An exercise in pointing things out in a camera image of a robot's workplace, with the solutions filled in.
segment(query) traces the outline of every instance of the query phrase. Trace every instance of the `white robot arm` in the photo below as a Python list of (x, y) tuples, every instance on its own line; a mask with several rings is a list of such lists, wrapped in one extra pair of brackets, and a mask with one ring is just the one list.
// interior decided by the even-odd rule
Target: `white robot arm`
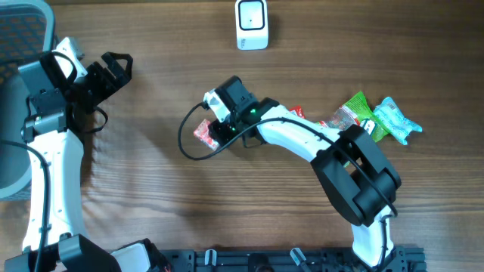
[[(37, 152), (29, 153), (32, 196), (23, 254), (7, 260), (5, 270), (50, 271), (61, 261), (68, 271), (145, 272), (155, 267), (170, 271), (170, 264), (149, 240), (108, 254), (87, 238), (80, 190), (83, 138), (104, 125), (84, 131), (85, 116), (99, 111), (107, 121), (97, 105), (129, 82), (132, 58), (107, 52), (102, 58), (108, 68), (94, 62), (86, 69), (81, 57), (75, 40), (65, 38), (38, 61), (19, 66), (35, 109), (25, 119), (22, 138)], [(127, 60), (125, 69), (118, 59)]]
[[(394, 249), (388, 220), (401, 181), (365, 130), (325, 128), (292, 114), (277, 101), (258, 102), (236, 76), (205, 93), (203, 102), (217, 117), (209, 132), (221, 145), (241, 133), (284, 147), (310, 162), (333, 206), (352, 223), (355, 255), (368, 267), (384, 262), (383, 254), (386, 257)], [(343, 166), (350, 159), (346, 156), (353, 162), (361, 158), (364, 165), (359, 172), (348, 174)]]

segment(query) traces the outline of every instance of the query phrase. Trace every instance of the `wooden table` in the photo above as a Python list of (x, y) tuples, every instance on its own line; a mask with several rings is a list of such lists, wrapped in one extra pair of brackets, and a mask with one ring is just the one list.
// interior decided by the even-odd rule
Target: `wooden table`
[[(420, 1), (270, 2), (271, 41), (239, 51), (232, 2), (54, 6), (57, 34), (84, 64), (130, 53), (133, 80), (102, 103), (110, 121), (86, 144), (82, 204), (105, 249), (149, 237), (159, 249), (351, 246), (350, 225), (307, 162), (273, 146), (235, 144), (193, 162), (178, 125), (203, 93), (239, 75), (258, 98), (326, 119), (362, 90), (391, 96), (423, 127), (379, 146), (402, 176), (396, 244), (424, 247), (429, 271), (484, 265), (484, 6)], [(197, 112), (183, 141), (210, 113)], [(20, 254), (28, 202), (0, 203), (0, 265)]]

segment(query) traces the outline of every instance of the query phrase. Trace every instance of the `black cable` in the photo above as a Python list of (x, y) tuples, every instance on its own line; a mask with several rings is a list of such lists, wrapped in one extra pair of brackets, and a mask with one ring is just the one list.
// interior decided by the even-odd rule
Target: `black cable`
[(386, 250), (388, 249), (387, 248), (388, 239), (386, 238), (386, 220), (389, 219), (389, 218), (394, 218), (394, 217), (395, 217), (394, 215), (385, 215), (380, 219), (380, 223), (383, 227), (383, 229), (382, 229), (383, 246), (382, 246), (382, 249), (381, 249), (382, 252), (381, 252), (380, 260), (378, 261), (378, 265), (377, 265), (377, 271), (382, 271), (383, 263), (385, 262), (385, 257), (386, 257)]
[(96, 133), (96, 132), (100, 132), (101, 130), (103, 130), (104, 126), (107, 124), (107, 119), (108, 119), (107, 113), (105, 111), (103, 111), (103, 109), (101, 109), (98, 106), (94, 107), (94, 110), (99, 112), (100, 114), (102, 114), (104, 116), (104, 124), (100, 127), (93, 128), (90, 131), (85, 131), (84, 133), (86, 133), (86, 134), (93, 134), (93, 133)]
[(47, 232), (49, 231), (50, 227), (48, 226), (48, 210), (49, 210), (49, 185), (50, 185), (50, 179), (49, 179), (49, 173), (48, 173), (48, 163), (45, 161), (44, 156), (42, 156), (39, 151), (33, 149), (32, 147), (29, 147), (26, 144), (21, 144), (13, 141), (6, 141), (6, 140), (0, 140), (0, 144), (5, 144), (5, 145), (10, 145), (13, 147), (19, 147), (23, 148), (27, 151), (30, 151), (32, 154), (36, 155), (37, 159), (40, 161), (40, 166), (42, 167), (42, 170), (44, 172), (44, 204), (43, 204), (43, 210), (42, 210), (42, 226), (40, 228), (41, 233), (40, 233), (40, 244), (39, 244), (39, 250), (37, 252), (37, 260), (36, 260), (36, 266), (35, 266), (35, 272), (39, 272), (41, 263), (42, 263), (42, 250), (44, 249), (44, 244), (45, 244), (45, 238), (47, 237)]
[(328, 144), (330, 144), (332, 147), (334, 147), (336, 150), (338, 150), (342, 155), (344, 155), (346, 157), (346, 159), (348, 159), (348, 161), (351, 164), (353, 164), (353, 166), (355, 166), (356, 170), (361, 173), (361, 175), (368, 182), (368, 184), (370, 184), (370, 186), (378, 193), (379, 197), (385, 202), (385, 204), (390, 207), (390, 209), (392, 210), (392, 213), (394, 214), (393, 216), (394, 217), (398, 216), (398, 212), (397, 212), (395, 206), (386, 198), (386, 196), (383, 194), (383, 192), (380, 190), (380, 188), (366, 175), (365, 172), (363, 172), (363, 169), (361, 169), (360, 165), (346, 151), (344, 151), (343, 149), (338, 147), (330, 138), (326, 137), (323, 133), (321, 133), (321, 132), (319, 132), (319, 131), (317, 131), (317, 130), (311, 128), (310, 126), (305, 125), (301, 122), (297, 122), (296, 120), (292, 120), (292, 119), (288, 119), (288, 118), (284, 118), (284, 117), (265, 119), (265, 120), (259, 121), (255, 124), (250, 125), (249, 127), (245, 128), (241, 133), (237, 134), (234, 138), (232, 138), (224, 146), (220, 147), (219, 149), (217, 149), (216, 151), (214, 151), (214, 152), (212, 152), (208, 155), (201, 156), (201, 157), (193, 157), (193, 156), (188, 155), (182, 147), (182, 129), (183, 129), (183, 126), (184, 126), (185, 122), (187, 121), (188, 117), (190, 117), (190, 115), (198, 107), (200, 107), (202, 105), (204, 105), (204, 102), (199, 103), (195, 107), (193, 107), (188, 112), (186, 117), (183, 118), (183, 121), (181, 121), (181, 124), (180, 124), (180, 128), (178, 129), (178, 147), (179, 147), (181, 153), (183, 155), (185, 155), (187, 158), (195, 160), (195, 161), (209, 159), (209, 158), (217, 155), (218, 153), (221, 153), (227, 147), (230, 147), (238, 138), (242, 137), (242, 135), (244, 135), (245, 133), (247, 133), (248, 131), (250, 131), (251, 129), (255, 128), (258, 125), (261, 125), (261, 124), (264, 124), (264, 123), (267, 123), (267, 122), (277, 122), (277, 121), (289, 122), (289, 123), (292, 123), (294, 125), (298, 125), (302, 128), (305, 128), (306, 130), (308, 130), (311, 133), (315, 134), (316, 136), (320, 137), (322, 140), (326, 141)]

